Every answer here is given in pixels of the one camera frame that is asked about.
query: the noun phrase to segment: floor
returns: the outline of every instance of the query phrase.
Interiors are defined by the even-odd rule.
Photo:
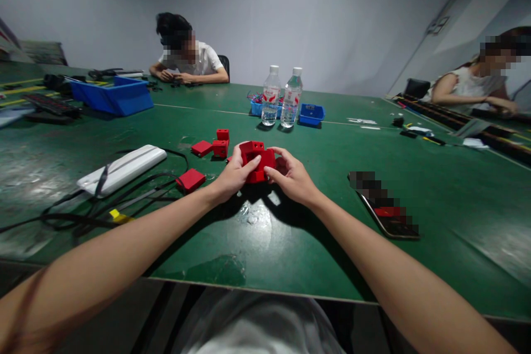
[[[35,270],[36,268],[30,266],[0,262],[0,296]],[[154,331],[152,335],[146,335],[145,329],[143,331],[144,324],[163,286],[163,281],[141,278],[107,309],[67,337],[57,353],[164,353],[189,286],[186,284],[171,286],[169,300],[160,312],[159,319],[156,319],[158,326],[152,328]],[[416,353],[388,319],[382,323],[380,311],[379,306],[375,305],[357,304],[354,306],[354,328],[351,334],[353,352],[357,354]],[[501,321],[492,323],[519,352],[531,352],[530,324]],[[138,343],[139,335],[142,336],[143,344]]]

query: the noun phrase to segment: plastic bottle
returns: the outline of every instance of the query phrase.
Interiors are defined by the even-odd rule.
[[[278,77],[278,66],[269,67],[269,76],[264,82],[264,96],[262,98],[262,123],[272,126],[277,121],[278,97],[282,84]]]
[[[293,68],[293,76],[286,83],[282,115],[280,116],[280,125],[284,128],[290,128],[295,124],[295,118],[299,110],[300,95],[303,92],[303,81],[300,78],[302,72],[303,69],[300,67]]]

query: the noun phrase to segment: person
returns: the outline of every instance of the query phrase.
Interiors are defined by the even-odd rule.
[[[440,76],[421,101],[461,113],[487,103],[508,116],[516,114],[518,106],[507,95],[507,77],[502,71],[531,54],[529,38],[531,27],[513,28],[495,37],[469,63]]]
[[[157,34],[164,51],[149,72],[164,82],[228,83],[227,71],[208,44],[195,40],[192,25],[182,16],[169,12],[157,15]],[[178,69],[179,73],[169,69]]]
[[[437,275],[326,197],[286,149],[269,182],[308,207],[365,278],[382,308],[420,353],[516,353]],[[239,145],[210,185],[83,243],[0,300],[0,352],[47,353],[76,326],[115,300],[188,228],[245,183],[261,157],[245,166]],[[174,352],[338,352],[316,302],[240,290],[201,296]]]

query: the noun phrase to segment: blue plastic tray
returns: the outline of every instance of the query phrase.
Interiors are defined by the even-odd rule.
[[[113,87],[100,87],[70,81],[75,100],[86,103],[94,110],[129,116],[153,108],[153,100],[143,80],[114,77]]]
[[[282,113],[282,107],[277,106],[277,119],[280,119]],[[251,101],[251,114],[255,116],[262,116],[262,104]]]
[[[299,123],[317,126],[325,118],[326,112],[322,106],[313,104],[300,105]]]

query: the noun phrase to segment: black chair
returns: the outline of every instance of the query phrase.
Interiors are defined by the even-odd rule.
[[[228,81],[231,81],[231,64],[228,61],[228,58],[224,55],[218,55],[218,58],[220,59],[220,62],[223,64],[223,67],[227,71],[228,74]]]
[[[408,94],[420,99],[426,95],[430,87],[431,83],[428,81],[408,79],[408,85],[405,88],[404,94]]]

